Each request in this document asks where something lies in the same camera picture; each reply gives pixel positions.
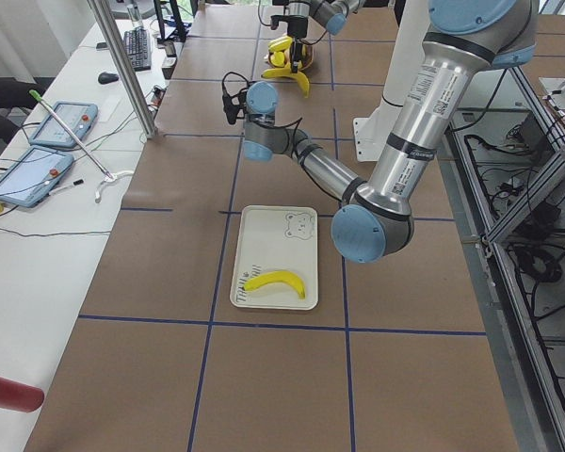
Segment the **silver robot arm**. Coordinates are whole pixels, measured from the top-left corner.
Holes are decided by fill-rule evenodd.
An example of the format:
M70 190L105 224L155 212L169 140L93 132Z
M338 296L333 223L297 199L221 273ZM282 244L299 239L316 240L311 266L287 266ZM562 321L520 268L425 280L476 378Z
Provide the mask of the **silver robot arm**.
M337 35L347 23L350 13L363 7L364 0L292 0L273 1L274 6L283 6L282 14L270 17L270 28L275 30L279 23L287 24L287 35L291 37L291 73L299 71L303 41L307 37L308 18L313 18L327 32Z
M327 155L296 123L277 125L278 93L266 82L224 94L223 109L229 123L243 123L248 159L287 155L342 203L331 224L334 246L350 261L371 263L412 239L411 195L473 77L533 56L538 7L535 1L428 2L423 61L368 179Z

